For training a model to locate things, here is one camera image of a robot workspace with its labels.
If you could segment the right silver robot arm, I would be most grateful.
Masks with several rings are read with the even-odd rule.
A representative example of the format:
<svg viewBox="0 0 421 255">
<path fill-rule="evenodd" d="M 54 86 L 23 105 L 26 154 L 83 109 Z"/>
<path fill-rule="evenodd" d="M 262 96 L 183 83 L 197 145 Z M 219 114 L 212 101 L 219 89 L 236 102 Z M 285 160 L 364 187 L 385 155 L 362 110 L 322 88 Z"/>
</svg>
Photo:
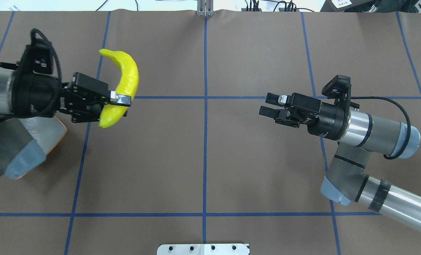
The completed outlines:
<svg viewBox="0 0 421 255">
<path fill-rule="evenodd" d="M 408 118 L 395 121 L 360 111 L 349 92 L 325 96 L 334 102 L 299 93 L 268 93 L 259 113 L 292 128 L 305 126 L 311 135 L 335 142 L 320 187 L 324 197 L 340 205 L 358 203 L 421 232 L 421 196 L 368 171 L 375 155 L 390 161 L 414 155 L 419 131 Z"/>
</svg>

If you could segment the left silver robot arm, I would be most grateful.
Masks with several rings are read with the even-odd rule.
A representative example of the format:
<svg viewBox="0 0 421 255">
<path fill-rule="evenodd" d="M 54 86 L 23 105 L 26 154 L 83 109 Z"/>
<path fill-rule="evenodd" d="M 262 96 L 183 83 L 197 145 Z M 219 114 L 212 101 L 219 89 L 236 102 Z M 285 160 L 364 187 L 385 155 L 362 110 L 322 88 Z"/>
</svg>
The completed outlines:
<svg viewBox="0 0 421 255">
<path fill-rule="evenodd" d="M 57 113 L 69 115 L 73 123 L 113 126 L 126 116 L 137 86 L 126 72 L 110 90 L 79 72 L 63 83 L 18 65 L 0 67 L 0 177 L 18 179 L 46 160 L 65 134 L 54 122 Z"/>
</svg>

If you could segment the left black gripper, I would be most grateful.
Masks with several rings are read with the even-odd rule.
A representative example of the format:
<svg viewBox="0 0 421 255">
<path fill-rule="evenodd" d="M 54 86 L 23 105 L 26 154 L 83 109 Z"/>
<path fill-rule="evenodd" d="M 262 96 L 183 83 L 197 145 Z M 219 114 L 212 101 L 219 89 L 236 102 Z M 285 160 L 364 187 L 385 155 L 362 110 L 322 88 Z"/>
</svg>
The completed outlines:
<svg viewBox="0 0 421 255">
<path fill-rule="evenodd" d="M 51 118 L 57 112 L 71 116 L 73 123 L 99 121 L 103 106 L 130 107 L 131 96 L 109 91 L 108 84 L 80 72 L 68 83 L 50 75 L 23 75 L 12 95 L 12 115 Z"/>
</svg>

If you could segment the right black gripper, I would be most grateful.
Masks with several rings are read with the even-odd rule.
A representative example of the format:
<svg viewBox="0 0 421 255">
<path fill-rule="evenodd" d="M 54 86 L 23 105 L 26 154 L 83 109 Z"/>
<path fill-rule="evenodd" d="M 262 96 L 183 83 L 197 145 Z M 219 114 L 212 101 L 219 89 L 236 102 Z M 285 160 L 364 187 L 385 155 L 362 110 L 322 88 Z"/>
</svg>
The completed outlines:
<svg viewBox="0 0 421 255">
<path fill-rule="evenodd" d="M 298 128 L 306 125 L 311 135 L 339 140 L 348 127 L 348 112 L 314 97 L 300 93 L 277 95 L 267 93 L 266 103 L 280 109 L 261 106 L 259 114 L 275 120 L 275 123 Z"/>
</svg>

